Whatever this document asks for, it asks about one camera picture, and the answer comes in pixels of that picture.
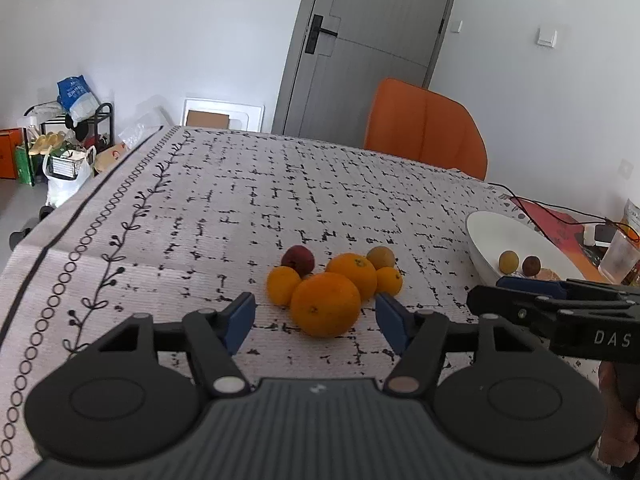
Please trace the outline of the person's right hand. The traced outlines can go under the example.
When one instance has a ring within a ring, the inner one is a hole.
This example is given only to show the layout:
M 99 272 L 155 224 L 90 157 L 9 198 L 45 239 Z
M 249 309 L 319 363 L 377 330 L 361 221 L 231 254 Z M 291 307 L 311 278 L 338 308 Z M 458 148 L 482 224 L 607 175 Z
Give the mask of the person's right hand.
M 600 439 L 599 460 L 608 466 L 621 467 L 638 456 L 636 437 L 639 407 L 636 406 L 634 415 L 624 409 L 617 393 L 614 365 L 610 362 L 600 363 L 599 389 L 606 405 L 606 423 Z

